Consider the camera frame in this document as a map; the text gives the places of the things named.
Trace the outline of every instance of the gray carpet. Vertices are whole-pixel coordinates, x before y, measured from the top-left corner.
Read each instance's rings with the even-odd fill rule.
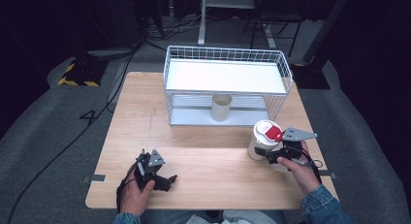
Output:
[[[241,33],[245,22],[238,19],[214,21],[207,26],[206,47],[248,48],[251,28]],[[289,63],[302,57],[322,25],[306,21]],[[166,48],[196,46],[198,28],[178,33],[169,40],[151,41]],[[288,51],[289,41],[278,41]],[[258,39],[255,48],[267,49]],[[162,72],[166,53],[143,45],[132,59],[128,72]],[[57,85],[71,58],[48,75],[50,90],[34,102],[0,141],[0,223],[6,223],[17,196],[28,182],[73,141],[87,126],[79,117],[99,112],[113,96],[111,88],[123,69],[125,58],[110,62],[102,86]],[[368,126],[339,89],[338,75],[331,63],[324,73],[331,90],[300,90],[318,142],[334,180],[343,208],[357,223],[411,223],[401,182],[380,150]],[[110,109],[115,110],[115,101]],[[93,125],[58,157],[21,198],[12,223],[111,223],[114,209],[90,209],[84,201],[85,176],[94,173],[111,123],[105,111]],[[285,212],[290,223],[300,223],[299,210]]]

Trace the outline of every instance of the wooden table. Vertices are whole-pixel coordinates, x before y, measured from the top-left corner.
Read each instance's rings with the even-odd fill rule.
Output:
[[[295,87],[275,122],[283,129],[312,132]],[[106,180],[91,182],[86,204],[115,208],[115,190],[144,148],[165,158],[159,176],[178,175],[169,192],[153,191],[147,208],[300,208],[302,193],[292,174],[279,164],[249,157],[251,134],[251,127],[170,126],[163,74],[129,73],[95,171]],[[307,143],[312,158],[326,169],[317,141]],[[322,180],[336,197],[331,178]]]

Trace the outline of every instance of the paper cup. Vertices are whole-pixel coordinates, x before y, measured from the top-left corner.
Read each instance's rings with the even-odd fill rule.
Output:
[[[231,95],[216,94],[212,96],[211,117],[215,121],[224,121],[229,116],[230,105],[233,101]]]
[[[278,146],[279,142],[275,140],[270,140],[264,134],[265,130],[267,130],[267,128],[269,128],[272,125],[278,127],[280,131],[282,132],[281,127],[277,123],[271,120],[260,120],[254,125],[253,134],[251,136],[251,141],[247,149],[248,154],[250,155],[252,159],[264,160],[266,158],[262,155],[256,154],[256,151],[255,151],[256,146],[264,149],[265,151],[272,151]]]

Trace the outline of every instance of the denim sleeve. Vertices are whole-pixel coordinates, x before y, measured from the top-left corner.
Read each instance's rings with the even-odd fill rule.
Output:
[[[301,209],[307,224],[354,223],[323,184],[302,199]]]
[[[112,224],[141,224],[140,218],[133,213],[119,213]]]

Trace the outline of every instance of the person's arm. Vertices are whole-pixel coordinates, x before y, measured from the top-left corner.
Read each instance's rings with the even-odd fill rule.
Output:
[[[134,172],[130,173],[121,195],[120,213],[115,217],[113,224],[140,224],[140,216],[144,213],[148,198],[154,189],[154,180],[147,183],[141,191],[134,179]]]
[[[301,144],[302,148],[308,152],[306,142],[301,141]],[[306,223],[353,223],[342,210],[341,203],[318,181],[311,167],[299,165],[282,157],[279,157],[277,161],[293,173],[304,195],[301,208],[302,217]]]

